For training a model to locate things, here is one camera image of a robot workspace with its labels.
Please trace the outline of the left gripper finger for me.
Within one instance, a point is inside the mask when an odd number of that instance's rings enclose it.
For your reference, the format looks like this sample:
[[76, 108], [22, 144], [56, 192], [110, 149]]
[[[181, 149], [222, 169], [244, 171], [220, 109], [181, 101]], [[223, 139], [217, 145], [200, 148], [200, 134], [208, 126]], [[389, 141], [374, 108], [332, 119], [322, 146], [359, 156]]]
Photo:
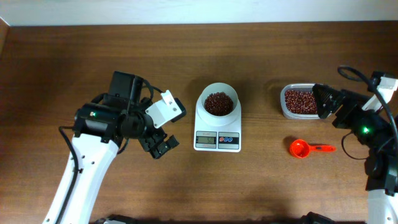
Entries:
[[171, 135], [171, 137], [168, 138], [165, 142], [165, 148], [167, 149], [173, 149], [177, 147], [180, 143], [177, 141], [174, 135]]
[[153, 159], [160, 159], [164, 155], [165, 148], [163, 146], [153, 147], [150, 154]]

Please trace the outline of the orange measuring scoop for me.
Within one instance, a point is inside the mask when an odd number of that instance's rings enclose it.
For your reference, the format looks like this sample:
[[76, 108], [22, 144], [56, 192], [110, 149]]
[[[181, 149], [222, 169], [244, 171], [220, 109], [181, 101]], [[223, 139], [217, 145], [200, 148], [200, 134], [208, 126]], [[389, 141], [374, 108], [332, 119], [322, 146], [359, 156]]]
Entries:
[[308, 157], [311, 152], [334, 152], [336, 151], [335, 146], [331, 145], [309, 145], [302, 139], [296, 139], [289, 146], [290, 154], [298, 159], [304, 159]]

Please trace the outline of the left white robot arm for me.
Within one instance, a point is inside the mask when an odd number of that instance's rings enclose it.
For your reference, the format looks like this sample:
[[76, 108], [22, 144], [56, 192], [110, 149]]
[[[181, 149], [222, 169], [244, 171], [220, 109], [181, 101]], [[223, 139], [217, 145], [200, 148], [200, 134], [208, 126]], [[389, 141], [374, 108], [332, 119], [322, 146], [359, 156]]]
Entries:
[[44, 223], [88, 223], [101, 183], [115, 157], [136, 139], [153, 159], [178, 146], [162, 126], [186, 115], [178, 98], [137, 75], [115, 71], [106, 93], [76, 111], [73, 137], [59, 127], [70, 155]]

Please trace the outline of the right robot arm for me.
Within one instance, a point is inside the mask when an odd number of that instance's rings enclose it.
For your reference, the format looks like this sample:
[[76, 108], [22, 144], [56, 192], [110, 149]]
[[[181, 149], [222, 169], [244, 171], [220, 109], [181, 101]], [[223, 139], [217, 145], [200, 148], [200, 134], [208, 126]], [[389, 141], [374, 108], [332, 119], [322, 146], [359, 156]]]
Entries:
[[321, 119], [335, 115], [333, 126], [348, 129], [369, 148], [364, 161], [368, 177], [367, 223], [397, 223], [397, 146], [393, 126], [377, 112], [383, 107], [377, 96], [335, 90], [316, 84], [312, 92]]

